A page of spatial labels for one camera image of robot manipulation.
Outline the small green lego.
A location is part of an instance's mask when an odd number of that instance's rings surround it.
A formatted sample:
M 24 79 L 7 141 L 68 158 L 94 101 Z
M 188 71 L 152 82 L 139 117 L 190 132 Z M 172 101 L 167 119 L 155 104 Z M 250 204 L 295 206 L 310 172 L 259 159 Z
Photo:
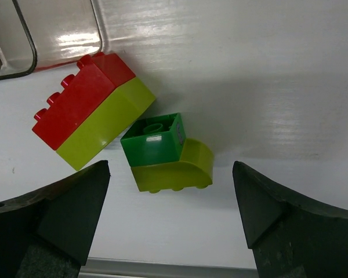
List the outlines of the small green lego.
M 186 133 L 180 113 L 136 121 L 120 139 L 130 167 L 179 160 Z

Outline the long lime lego brick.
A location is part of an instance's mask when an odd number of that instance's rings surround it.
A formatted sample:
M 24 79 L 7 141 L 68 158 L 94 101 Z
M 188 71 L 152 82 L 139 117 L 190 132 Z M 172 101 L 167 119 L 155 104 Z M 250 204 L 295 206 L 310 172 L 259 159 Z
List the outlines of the long lime lego brick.
M 74 170 L 82 169 L 154 101 L 155 95 L 138 77 L 127 81 L 81 123 L 56 153 Z

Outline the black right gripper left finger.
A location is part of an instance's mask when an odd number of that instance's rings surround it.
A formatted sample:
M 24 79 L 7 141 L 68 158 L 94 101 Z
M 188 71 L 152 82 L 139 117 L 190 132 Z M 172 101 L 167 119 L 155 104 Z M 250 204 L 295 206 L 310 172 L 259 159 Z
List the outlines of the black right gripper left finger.
M 106 160 L 0 202 L 0 277 L 77 277 L 86 264 L 110 169 Z

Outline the long red lego brick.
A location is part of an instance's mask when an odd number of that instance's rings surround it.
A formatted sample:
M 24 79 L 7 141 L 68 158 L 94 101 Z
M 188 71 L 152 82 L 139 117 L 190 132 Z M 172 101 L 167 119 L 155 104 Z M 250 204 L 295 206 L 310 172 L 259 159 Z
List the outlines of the long red lego brick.
M 47 99 L 32 131 L 54 151 L 119 86 L 136 77 L 115 53 L 85 55 L 77 61 L 79 72 L 66 76 L 63 90 Z

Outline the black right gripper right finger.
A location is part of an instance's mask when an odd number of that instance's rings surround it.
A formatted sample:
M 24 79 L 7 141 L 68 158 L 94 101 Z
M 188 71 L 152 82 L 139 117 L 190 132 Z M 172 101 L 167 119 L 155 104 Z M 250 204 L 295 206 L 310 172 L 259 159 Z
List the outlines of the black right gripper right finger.
M 348 210 L 319 202 L 234 162 L 246 244 L 259 277 L 348 277 Z

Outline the lime curved lego brick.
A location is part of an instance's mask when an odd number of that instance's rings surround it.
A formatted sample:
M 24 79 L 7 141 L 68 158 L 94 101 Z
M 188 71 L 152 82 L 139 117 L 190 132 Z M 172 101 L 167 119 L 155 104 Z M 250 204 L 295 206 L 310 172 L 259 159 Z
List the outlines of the lime curved lego brick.
M 193 138 L 184 142 L 180 159 L 175 162 L 132 167 L 138 190 L 157 193 L 171 189 L 204 189 L 213 184 L 214 154 L 211 149 Z

